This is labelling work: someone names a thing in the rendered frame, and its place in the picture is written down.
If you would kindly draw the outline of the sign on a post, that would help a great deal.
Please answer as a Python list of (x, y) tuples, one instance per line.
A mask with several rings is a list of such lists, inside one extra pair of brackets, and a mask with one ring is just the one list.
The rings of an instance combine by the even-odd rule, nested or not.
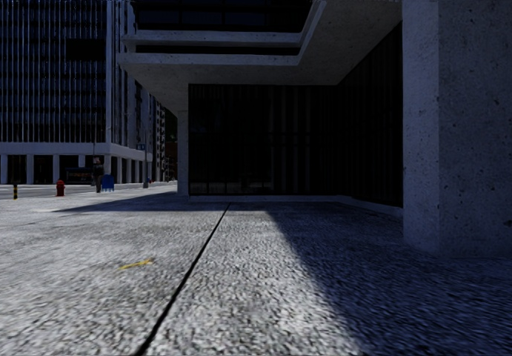
[(137, 144), (137, 149), (142, 151), (144, 156), (142, 160), (142, 187), (149, 187), (149, 177), (148, 177), (148, 161), (147, 161), (147, 142), (142, 142)]

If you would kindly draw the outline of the traffic light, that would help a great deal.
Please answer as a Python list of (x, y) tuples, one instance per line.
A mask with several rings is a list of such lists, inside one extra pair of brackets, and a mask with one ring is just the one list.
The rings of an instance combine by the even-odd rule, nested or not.
[(100, 113), (100, 116), (96, 118), (96, 133), (93, 140), (93, 181), (97, 194), (102, 191), (102, 177), (104, 175), (104, 160), (102, 154), (96, 153), (97, 144), (100, 143), (104, 133), (103, 127), (104, 115)]

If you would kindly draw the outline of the row of buildings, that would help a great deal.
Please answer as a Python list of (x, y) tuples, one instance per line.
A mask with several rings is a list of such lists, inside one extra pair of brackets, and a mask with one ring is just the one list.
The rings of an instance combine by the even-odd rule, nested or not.
[(177, 179), (177, 118), (154, 96), (149, 96), (150, 153), (149, 178), (154, 182)]

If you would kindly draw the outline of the black bus shelter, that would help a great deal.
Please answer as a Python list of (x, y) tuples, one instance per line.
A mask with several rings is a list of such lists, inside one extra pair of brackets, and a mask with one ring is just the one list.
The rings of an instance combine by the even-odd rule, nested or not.
[(64, 182), (68, 185), (91, 185), (93, 170), (91, 168), (78, 167), (66, 168)]

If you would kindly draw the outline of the pale concrete building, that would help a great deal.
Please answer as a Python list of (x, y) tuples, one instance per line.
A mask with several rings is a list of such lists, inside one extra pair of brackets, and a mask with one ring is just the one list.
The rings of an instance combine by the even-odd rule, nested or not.
[(128, 0), (119, 63), (178, 119), (178, 192), (339, 201), (512, 257), (512, 0)]

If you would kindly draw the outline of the glass tower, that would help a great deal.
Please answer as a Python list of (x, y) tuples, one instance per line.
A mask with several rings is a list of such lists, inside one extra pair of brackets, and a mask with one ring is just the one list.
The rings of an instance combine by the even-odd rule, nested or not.
[(142, 181), (150, 94), (120, 57), (131, 0), (0, 0), (0, 184), (53, 184), (96, 153), (118, 183)]

